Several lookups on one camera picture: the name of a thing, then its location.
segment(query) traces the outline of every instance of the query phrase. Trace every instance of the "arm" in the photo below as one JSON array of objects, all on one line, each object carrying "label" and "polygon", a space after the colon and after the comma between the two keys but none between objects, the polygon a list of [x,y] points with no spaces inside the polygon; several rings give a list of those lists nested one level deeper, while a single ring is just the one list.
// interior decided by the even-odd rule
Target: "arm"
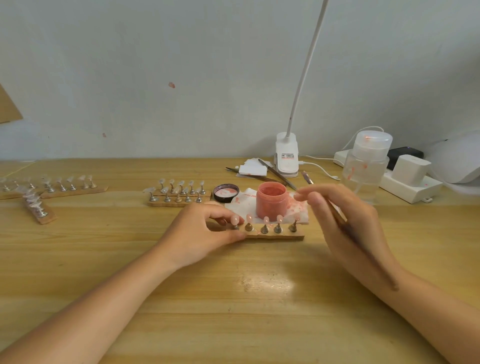
[{"label": "arm", "polygon": [[0,364],[98,363],[163,280],[245,238],[238,230],[212,232],[206,226],[208,218],[225,225],[231,216],[213,204],[184,208],[152,249],[5,349]]},{"label": "arm", "polygon": [[[343,185],[311,185],[295,198],[307,200],[335,258],[360,283],[402,315],[452,364],[480,358],[480,311],[407,272],[388,248],[377,211]],[[389,288],[375,267],[338,228],[325,199],[337,205],[375,257],[399,284]]]}]

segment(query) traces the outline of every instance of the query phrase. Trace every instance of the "bottle pump lid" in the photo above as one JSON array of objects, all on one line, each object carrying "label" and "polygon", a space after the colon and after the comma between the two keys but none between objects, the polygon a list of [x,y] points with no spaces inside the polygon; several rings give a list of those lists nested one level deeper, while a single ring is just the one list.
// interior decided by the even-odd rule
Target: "bottle pump lid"
[{"label": "bottle pump lid", "polygon": [[393,137],[388,133],[365,130],[357,134],[352,154],[363,160],[384,160],[392,140]]}]

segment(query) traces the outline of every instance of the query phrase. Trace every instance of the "right hand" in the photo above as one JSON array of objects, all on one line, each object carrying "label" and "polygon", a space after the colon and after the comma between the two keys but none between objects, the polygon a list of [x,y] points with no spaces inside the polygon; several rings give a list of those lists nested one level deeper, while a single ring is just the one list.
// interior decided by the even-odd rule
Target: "right hand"
[{"label": "right hand", "polygon": [[308,201],[320,223],[330,251],[364,286],[373,291],[388,287],[388,282],[380,276],[365,253],[340,230],[326,199],[341,209],[358,238],[380,264],[386,267],[394,278],[401,274],[403,269],[388,247],[377,210],[360,200],[347,187],[341,184],[312,184],[299,188],[294,198],[297,201]]}]

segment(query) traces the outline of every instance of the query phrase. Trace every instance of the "white charger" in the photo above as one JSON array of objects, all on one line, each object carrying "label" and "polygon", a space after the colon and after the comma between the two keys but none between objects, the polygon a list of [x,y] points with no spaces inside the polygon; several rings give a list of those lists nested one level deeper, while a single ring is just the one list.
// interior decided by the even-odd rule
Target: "white charger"
[{"label": "white charger", "polygon": [[426,176],[431,162],[404,154],[398,157],[393,171],[382,177],[380,187],[408,203],[431,202],[443,183]]}]

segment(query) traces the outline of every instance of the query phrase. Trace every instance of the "left hand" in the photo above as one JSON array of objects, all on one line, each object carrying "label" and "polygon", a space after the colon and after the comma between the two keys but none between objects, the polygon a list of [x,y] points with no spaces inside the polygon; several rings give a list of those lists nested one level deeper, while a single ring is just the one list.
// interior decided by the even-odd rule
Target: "left hand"
[{"label": "left hand", "polygon": [[163,234],[158,248],[176,269],[196,263],[223,245],[245,239],[247,235],[240,230],[210,231],[205,223],[212,218],[226,225],[233,215],[215,202],[184,207]]}]

